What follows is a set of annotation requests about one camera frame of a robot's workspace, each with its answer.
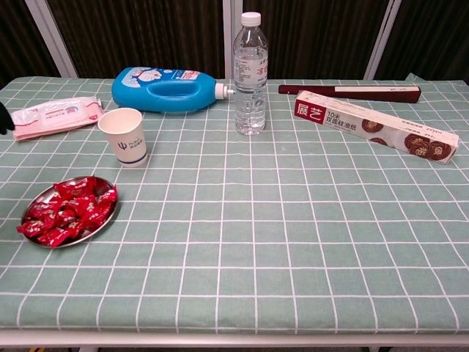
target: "bottle label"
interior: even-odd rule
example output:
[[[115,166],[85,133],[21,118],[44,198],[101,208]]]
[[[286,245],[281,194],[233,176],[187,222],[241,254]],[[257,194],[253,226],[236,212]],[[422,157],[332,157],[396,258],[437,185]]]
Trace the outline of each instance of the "bottle label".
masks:
[[[171,79],[195,80],[199,71],[166,70],[163,68],[134,67],[122,79],[122,84],[132,88],[147,86],[156,81],[168,81]]]
[[[234,58],[234,80],[241,84],[264,84],[267,81],[267,57],[260,60]]]

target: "dark curtain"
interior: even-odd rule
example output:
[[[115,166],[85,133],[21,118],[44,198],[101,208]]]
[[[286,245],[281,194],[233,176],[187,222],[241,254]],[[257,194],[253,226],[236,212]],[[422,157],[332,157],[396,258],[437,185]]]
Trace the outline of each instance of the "dark curtain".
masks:
[[[388,0],[244,0],[262,14],[269,78],[363,79]]]
[[[125,67],[199,70],[224,77],[219,0],[48,0],[80,77]]]
[[[376,79],[469,80],[469,1],[403,0]]]
[[[0,89],[17,77],[60,76],[24,0],[0,5]]]

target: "paper cup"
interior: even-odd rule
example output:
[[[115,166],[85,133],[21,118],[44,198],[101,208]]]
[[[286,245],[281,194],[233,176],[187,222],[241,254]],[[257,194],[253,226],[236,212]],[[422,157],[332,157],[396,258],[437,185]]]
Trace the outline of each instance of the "paper cup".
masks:
[[[137,167],[148,157],[141,112],[130,108],[106,112],[97,122],[123,166]]]

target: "baking paper box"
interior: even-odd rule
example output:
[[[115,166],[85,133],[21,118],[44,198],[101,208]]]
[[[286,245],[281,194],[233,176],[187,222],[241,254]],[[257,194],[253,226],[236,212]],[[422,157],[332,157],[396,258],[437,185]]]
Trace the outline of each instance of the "baking paper box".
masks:
[[[459,146],[454,133],[307,91],[296,97],[295,116],[442,164]]]

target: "plastic bottle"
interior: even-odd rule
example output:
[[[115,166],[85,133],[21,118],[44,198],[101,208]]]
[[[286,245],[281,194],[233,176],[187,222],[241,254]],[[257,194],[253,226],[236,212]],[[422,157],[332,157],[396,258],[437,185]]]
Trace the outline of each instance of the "plastic bottle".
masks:
[[[233,92],[205,73],[152,67],[128,67],[112,84],[118,106],[143,111],[195,111]]]
[[[241,24],[243,28],[233,44],[236,129],[251,135],[260,133],[265,126],[268,49],[259,28],[260,13],[243,13]]]

